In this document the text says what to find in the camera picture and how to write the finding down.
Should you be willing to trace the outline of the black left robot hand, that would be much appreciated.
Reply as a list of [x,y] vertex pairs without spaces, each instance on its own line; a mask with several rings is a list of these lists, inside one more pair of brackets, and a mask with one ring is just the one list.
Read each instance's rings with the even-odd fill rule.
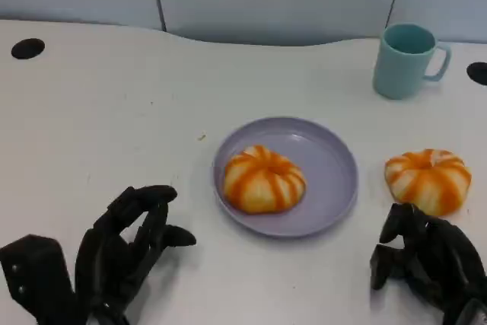
[[75,293],[87,317],[127,324],[126,309],[168,247],[195,236],[167,223],[177,191],[168,185],[126,188],[83,236],[75,262]]

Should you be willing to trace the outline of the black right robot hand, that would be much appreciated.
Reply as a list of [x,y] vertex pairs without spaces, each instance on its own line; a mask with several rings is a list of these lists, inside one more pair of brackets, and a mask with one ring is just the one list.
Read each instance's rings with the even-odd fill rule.
[[469,238],[410,203],[392,204],[370,259],[371,288],[403,280],[444,324],[486,322],[486,271]]

